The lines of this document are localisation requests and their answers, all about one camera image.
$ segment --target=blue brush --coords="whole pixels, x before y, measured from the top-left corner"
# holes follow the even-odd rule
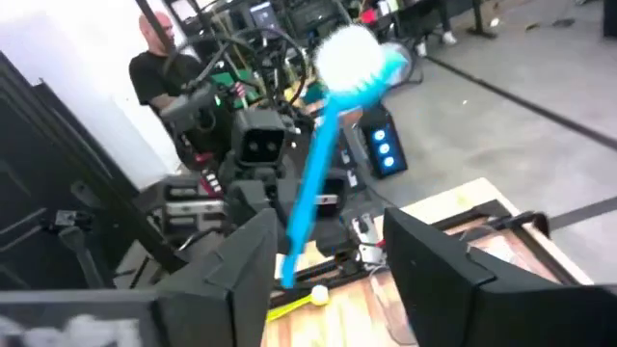
[[[378,102],[388,90],[390,78],[405,64],[403,56],[383,51],[372,33],[357,25],[336,31],[319,48],[316,65],[329,91],[323,122],[310,145],[299,198],[287,226],[290,252],[282,264],[283,287],[293,286],[298,256],[304,251],[315,223],[315,200],[330,168],[338,135],[338,115]]]

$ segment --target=concrete floor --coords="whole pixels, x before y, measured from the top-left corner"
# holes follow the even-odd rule
[[[503,89],[617,138],[617,42],[602,40],[602,2],[535,0],[501,13],[497,40],[456,31],[429,53]],[[562,13],[577,22],[557,29]],[[525,31],[534,21],[547,25]],[[410,169],[377,183],[398,205],[480,176],[521,210],[558,215],[617,195],[617,152],[447,70],[386,98]],[[557,231],[556,244],[593,280],[617,282],[617,212]]]

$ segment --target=yellow ball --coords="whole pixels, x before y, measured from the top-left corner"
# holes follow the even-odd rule
[[[330,301],[328,287],[317,284],[310,291],[310,302],[316,306],[324,306]]]

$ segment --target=blue light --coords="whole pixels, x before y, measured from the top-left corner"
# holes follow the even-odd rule
[[[384,159],[384,165],[385,165],[387,168],[389,168],[389,167],[391,167],[392,165],[394,165],[394,158],[392,158],[392,157],[388,157],[388,158]]]
[[[379,146],[379,152],[382,154],[386,154],[389,152],[389,145],[388,144],[383,144],[381,146]]]
[[[382,141],[386,137],[386,132],[384,130],[377,130],[373,133],[373,138],[377,141]]]

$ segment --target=wooden board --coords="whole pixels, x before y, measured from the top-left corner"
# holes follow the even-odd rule
[[[408,205],[402,210],[430,224],[455,216],[490,200],[498,200],[512,214],[519,213],[519,210],[486,178],[478,178]],[[383,217],[376,218],[375,225],[381,233]],[[459,227],[449,233],[461,232],[462,229],[463,227]],[[593,283],[540,231],[529,226],[525,226],[525,230],[579,282]],[[476,240],[472,245],[496,256],[507,256],[511,263],[548,280],[555,280],[550,271],[510,230]],[[327,258],[324,258],[317,251],[314,242],[311,242],[307,244],[305,254],[300,257],[298,270],[306,269],[325,260]],[[278,255],[277,270],[280,268],[281,261],[282,256]],[[399,345],[393,339],[399,342],[413,342],[413,335],[407,328],[407,317],[391,275],[384,273],[378,275],[376,280],[384,292],[381,304],[373,293],[370,280],[357,280],[331,290],[331,300],[324,307],[302,307],[283,318],[267,323],[262,347],[388,347]]]

